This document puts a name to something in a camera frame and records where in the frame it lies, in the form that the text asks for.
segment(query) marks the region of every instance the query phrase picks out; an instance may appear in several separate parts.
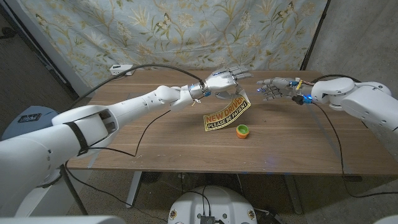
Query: robotic arm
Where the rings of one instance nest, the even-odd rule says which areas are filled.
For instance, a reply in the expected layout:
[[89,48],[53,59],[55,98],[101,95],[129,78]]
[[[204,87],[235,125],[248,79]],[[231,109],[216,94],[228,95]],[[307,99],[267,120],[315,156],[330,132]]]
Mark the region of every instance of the robotic arm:
[[77,155],[85,157],[111,144],[120,129],[151,111],[182,110],[194,100],[223,93],[252,77],[244,66],[213,72],[201,83],[156,90],[109,106],[89,105],[53,118],[53,126],[0,142],[0,217],[13,216],[25,196],[55,168]]
[[329,103],[337,111],[345,111],[362,121],[369,121],[398,134],[398,100],[377,82],[355,83],[350,78],[336,78],[315,84],[299,78],[272,78],[258,81],[264,101],[286,96],[296,103]]

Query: black cable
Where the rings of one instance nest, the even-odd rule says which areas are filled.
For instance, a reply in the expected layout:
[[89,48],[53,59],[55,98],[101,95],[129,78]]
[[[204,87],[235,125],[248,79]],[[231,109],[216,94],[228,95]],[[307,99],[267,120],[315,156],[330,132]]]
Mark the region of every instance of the black cable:
[[76,192],[76,189],[73,187],[73,184],[68,177],[67,168],[63,164],[60,166],[60,172],[61,172],[61,175],[62,175],[65,183],[67,184],[67,186],[70,190],[70,193],[72,194],[73,198],[75,199],[75,202],[76,202],[77,206],[79,207],[81,214],[88,215],[88,212],[87,212],[83,202],[81,201],[79,195]]
[[332,122],[330,121],[330,119],[329,119],[328,115],[326,114],[326,112],[325,112],[318,104],[316,104],[316,103],[312,103],[312,104],[314,104],[315,106],[319,107],[319,109],[322,110],[323,114],[326,116],[327,120],[329,121],[331,128],[332,128],[333,131],[335,132],[335,135],[336,135],[336,138],[337,138],[337,141],[338,141],[338,145],[339,145],[339,148],[340,148],[341,177],[343,178],[343,183],[344,183],[344,186],[345,186],[345,188],[346,188],[347,193],[348,193],[351,197],[354,197],[354,198],[365,198],[365,197],[371,197],[371,196],[376,196],[376,195],[386,195],[386,194],[398,194],[398,192],[378,192],[378,193],[367,194],[367,195],[353,195],[353,194],[351,194],[351,193],[349,192],[348,187],[347,187],[347,184],[346,184],[346,180],[345,180],[345,178],[344,178],[345,173],[344,173],[344,163],[343,163],[343,150],[341,149],[340,138],[338,137],[338,134],[337,134],[337,132],[336,132],[336,129],[335,129],[334,125],[332,124]]
[[[121,153],[125,153],[125,154],[130,154],[130,153],[123,152],[123,151],[120,151],[120,150],[117,150],[117,149],[112,149],[112,148],[104,148],[104,149],[108,149],[108,150],[112,150],[112,151],[116,151],[116,152],[121,152]],[[97,191],[99,191],[99,192],[102,192],[102,193],[104,193],[104,194],[107,194],[107,195],[109,195],[109,196],[115,198],[116,200],[118,200],[118,201],[120,201],[120,202],[122,202],[122,203],[125,203],[126,205],[132,207],[132,205],[130,205],[129,203],[127,203],[127,202],[125,202],[125,201],[123,201],[123,200],[121,200],[121,199],[118,198],[117,196],[115,196],[115,195],[113,195],[113,194],[111,194],[111,193],[109,193],[109,192],[106,192],[106,191],[104,191],[104,190],[100,190],[100,189],[98,189],[98,188],[96,188],[96,187],[94,187],[94,186],[92,186],[92,185],[90,185],[90,184],[87,184],[87,183],[81,181],[81,180],[78,179],[77,177],[75,177],[75,176],[70,172],[70,170],[68,169],[68,162],[69,162],[69,161],[66,161],[65,166],[64,166],[64,169],[65,169],[65,170],[69,173],[69,175],[70,175],[71,177],[73,177],[77,182],[79,182],[79,183],[81,183],[81,184],[83,184],[83,185],[85,185],[85,186],[87,186],[87,187],[91,187],[91,188],[94,189],[94,190],[97,190]],[[144,212],[144,211],[142,211],[141,209],[136,208],[136,207],[135,207],[135,209],[137,209],[137,210],[140,211],[141,213],[146,214],[146,215],[148,215],[148,216],[150,216],[150,217],[152,217],[152,218],[157,218],[157,219],[163,220],[163,221],[165,221],[165,222],[167,223],[167,220],[165,220],[165,219],[163,219],[163,218],[159,218],[159,217],[152,216],[151,214],[146,213],[146,212]]]
[[180,173],[180,177],[181,177],[181,195],[184,194],[184,185],[182,183],[182,173]]
[[321,77],[318,77],[314,80],[312,80],[312,83],[316,83],[317,81],[321,80],[322,78],[327,78],[327,77],[344,77],[344,78],[350,78],[352,79],[354,82],[358,82],[360,83],[361,81],[357,80],[356,78],[350,77],[348,75],[322,75]]
[[145,215],[148,215],[148,216],[150,216],[150,217],[152,217],[152,218],[157,218],[158,220],[163,220],[163,221],[165,221],[166,223],[168,223],[168,221],[167,221],[166,219],[163,219],[163,218],[159,218],[159,217],[152,216],[151,214],[149,214],[149,213],[146,213],[146,212],[142,211],[142,210],[141,210],[141,209],[139,209],[139,208],[135,208],[135,209],[137,209],[137,210],[138,210],[138,211],[140,211],[141,213],[143,213],[143,214],[145,214]]
[[187,72],[187,71],[185,71],[185,70],[182,70],[182,69],[180,69],[180,68],[177,68],[177,67],[174,67],[174,66],[171,66],[171,65],[161,65],[161,64],[155,64],[155,63],[145,64],[145,65],[138,65],[138,66],[134,66],[134,67],[132,67],[132,68],[129,68],[129,69],[127,69],[127,70],[125,70],[125,71],[123,71],[123,72],[121,72],[121,73],[115,75],[114,77],[111,77],[111,78],[109,78],[109,79],[107,79],[107,80],[101,82],[100,84],[98,84],[98,85],[95,86],[94,88],[90,89],[90,90],[89,90],[88,92],[86,92],[85,94],[81,95],[77,100],[75,100],[75,101],[69,106],[69,108],[68,108],[67,110],[72,109],[73,106],[75,106],[79,101],[81,101],[82,99],[84,99],[84,97],[88,96],[89,94],[91,94],[92,92],[94,92],[95,90],[97,90],[99,87],[101,87],[101,86],[107,84],[107,83],[110,82],[111,80],[114,80],[114,79],[117,79],[117,78],[119,78],[119,77],[122,77],[122,76],[125,75],[127,72],[133,71],[133,70],[138,69],[138,68],[143,68],[143,67],[164,67],[164,68],[171,68],[171,69],[174,69],[174,70],[176,70],[176,71],[185,73],[185,74],[187,74],[187,75],[189,75],[189,76],[191,76],[191,77],[193,77],[193,78],[196,78],[197,80],[199,80],[200,84],[203,85],[203,81],[202,81],[201,78],[197,77],[196,75],[194,75],[194,74],[192,74],[192,73],[190,73],[190,72]]
[[142,137],[144,137],[144,134],[145,134],[145,132],[147,131],[147,129],[149,128],[149,126],[150,126],[154,121],[156,121],[157,119],[163,117],[163,115],[167,114],[168,112],[170,112],[170,110],[168,110],[168,111],[165,112],[164,114],[162,114],[162,115],[158,116],[157,118],[155,118],[155,119],[154,119],[153,121],[151,121],[151,122],[148,124],[148,126],[145,128],[144,132],[143,132],[142,135],[141,135],[141,138],[139,138],[139,141],[138,141],[138,144],[137,144],[137,149],[136,149],[136,155],[137,155],[138,147],[139,147],[139,144],[141,143]]
[[81,183],[81,184],[83,184],[83,185],[85,185],[85,186],[87,186],[87,187],[91,187],[91,188],[94,189],[94,190],[97,190],[97,191],[99,191],[99,192],[102,192],[102,193],[104,193],[104,194],[107,194],[107,195],[109,195],[109,196],[115,198],[116,200],[118,200],[118,201],[120,201],[120,202],[122,202],[122,203],[125,203],[126,205],[132,207],[132,205],[130,205],[129,203],[127,203],[127,202],[125,202],[125,201],[123,201],[123,200],[121,200],[121,199],[118,198],[117,196],[115,196],[115,195],[113,195],[113,194],[111,194],[111,193],[109,193],[109,192],[106,192],[106,191],[104,191],[104,190],[98,189],[98,188],[96,188],[96,187],[94,187],[94,186],[92,186],[92,185],[90,185],[90,184],[87,184],[87,183],[81,181],[79,178],[75,177],[75,176],[70,172],[70,170],[69,170],[69,168],[68,168],[68,162],[69,162],[69,161],[66,161],[66,163],[65,163],[65,169],[67,170],[67,172],[69,173],[69,175],[70,175],[72,178],[74,178],[77,182],[79,182],[79,183]]
[[[118,149],[113,149],[113,148],[110,148],[110,147],[91,147],[91,148],[89,148],[89,149],[107,149],[107,150],[110,150],[110,151],[120,152],[120,153],[129,155],[129,156],[135,157],[135,156],[137,155],[138,147],[139,147],[139,144],[140,144],[140,142],[141,142],[141,139],[142,139],[142,137],[144,137],[144,134],[145,134],[146,130],[148,129],[148,127],[149,127],[154,121],[156,121],[157,119],[161,118],[163,115],[167,114],[168,112],[170,112],[170,111],[167,111],[166,113],[164,113],[164,114],[158,116],[157,118],[155,118],[152,122],[150,122],[150,123],[147,125],[146,129],[144,130],[144,132],[143,132],[142,135],[141,135],[141,138],[140,138],[140,140],[139,140],[139,142],[138,142],[138,145],[137,145],[136,153],[135,153],[134,155],[131,154],[131,153],[124,152],[124,151],[121,151],[121,150],[118,150]],[[94,187],[94,186],[92,186],[92,185],[90,185],[90,184],[84,183],[83,181],[79,180],[77,177],[75,177],[75,176],[70,172],[70,170],[69,170],[68,167],[67,167],[67,164],[68,164],[68,161],[66,161],[65,166],[64,166],[64,165],[61,165],[61,167],[60,167],[60,168],[61,168],[61,171],[62,171],[62,167],[64,168],[64,171],[65,171],[65,175],[63,175],[63,176],[64,176],[64,179],[68,179],[69,182],[70,182],[70,179],[69,179],[69,177],[68,177],[68,173],[69,173],[69,174],[71,175],[71,177],[73,177],[77,182],[79,182],[79,183],[81,183],[81,184],[83,184],[83,185],[85,185],[85,186],[87,186],[87,187],[91,187],[92,189],[95,189],[95,190],[97,190],[97,191],[100,191],[100,192],[102,192],[102,193],[104,193],[104,194],[110,195],[110,196],[114,197],[116,200],[118,200],[118,201],[120,201],[120,202],[122,202],[122,203],[125,203],[125,204],[128,205],[128,206],[132,206],[132,205],[126,203],[125,201],[121,200],[120,198],[117,198],[117,196],[115,196],[115,195],[113,195],[113,194],[111,194],[111,193],[109,193],[109,192],[106,192],[106,191],[104,191],[104,190],[97,189],[96,187]],[[76,203],[79,205],[79,207],[83,206],[83,203],[81,202],[81,199],[80,199],[79,195],[76,193],[76,190],[75,190],[75,188],[73,187],[72,183],[71,183],[71,186],[68,185],[68,188],[69,188],[70,192],[72,193],[73,197],[75,198],[75,201],[76,201]]]
[[[207,199],[207,197],[206,197],[204,194],[201,194],[201,193],[199,193],[199,192],[194,192],[194,191],[192,191],[192,190],[189,190],[189,191],[187,191],[186,193],[188,193],[188,192],[201,195],[202,198],[205,198],[205,199],[206,199],[207,204],[209,205],[209,216],[210,216],[210,214],[211,214],[210,202],[209,202],[209,200]],[[206,215],[205,215],[205,201],[203,201],[203,215],[206,216]]]

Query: floral curtain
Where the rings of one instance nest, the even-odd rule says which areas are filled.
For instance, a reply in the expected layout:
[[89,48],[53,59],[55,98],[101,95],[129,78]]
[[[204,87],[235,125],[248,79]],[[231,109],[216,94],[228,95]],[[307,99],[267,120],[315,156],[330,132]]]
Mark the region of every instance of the floral curtain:
[[298,70],[326,0],[19,0],[89,86],[113,64]]

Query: floor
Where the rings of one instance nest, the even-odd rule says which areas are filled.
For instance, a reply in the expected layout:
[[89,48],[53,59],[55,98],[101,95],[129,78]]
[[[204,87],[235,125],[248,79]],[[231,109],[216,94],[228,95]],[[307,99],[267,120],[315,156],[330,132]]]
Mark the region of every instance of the floor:
[[[332,0],[307,70],[318,70],[324,74],[342,73],[363,81],[382,82],[397,98],[397,24],[398,3],[395,0]],[[26,59],[34,68],[31,71],[42,71],[35,66],[38,61],[31,62],[36,59],[32,58],[35,57]],[[37,99],[43,100],[43,104],[47,103],[49,107],[61,110],[72,101],[66,98],[66,94],[60,94],[62,91],[57,88],[54,81],[53,85],[43,88],[42,96]],[[23,97],[25,96],[16,97],[16,100],[19,101]],[[385,130],[370,128],[398,161],[396,137]],[[125,199],[132,176],[132,172],[126,171],[94,171],[88,183]],[[210,177],[214,184],[225,185],[239,192],[238,184],[232,181],[230,176],[211,174]],[[346,193],[341,177],[298,175],[295,176],[295,180],[304,214],[296,215],[292,211],[283,176],[246,174],[240,175],[240,178],[246,198],[255,207],[275,210],[286,223],[374,223],[382,217],[398,213],[397,195],[352,198]],[[398,189],[397,177],[363,178],[362,182],[348,183],[353,194]],[[205,183],[205,174],[188,174],[184,180],[184,189],[192,189]],[[164,223],[158,218],[167,218],[169,208],[180,195],[180,179],[176,173],[163,173],[157,182],[142,184],[135,207],[132,209],[126,209],[121,202],[88,187],[84,187],[80,192],[90,215],[116,215],[126,223]],[[74,205],[68,214],[80,213]]]

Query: metal stand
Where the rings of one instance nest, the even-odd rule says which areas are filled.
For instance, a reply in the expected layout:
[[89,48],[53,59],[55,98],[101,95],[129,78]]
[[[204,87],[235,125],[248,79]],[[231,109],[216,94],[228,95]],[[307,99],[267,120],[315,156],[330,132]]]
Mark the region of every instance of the metal stand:
[[[141,174],[142,171],[135,171],[134,175],[131,180],[131,186],[129,190],[129,195],[127,196],[127,203],[130,205],[134,206],[134,202],[136,199],[136,196],[138,194],[138,189],[139,189],[139,182],[141,180]],[[126,208],[131,208],[132,206],[126,204]]]
[[294,181],[294,176],[285,175],[285,183],[287,190],[289,191],[290,198],[292,199],[293,209],[296,214],[302,214],[303,208],[301,207],[301,201],[299,193],[297,192],[296,182]]

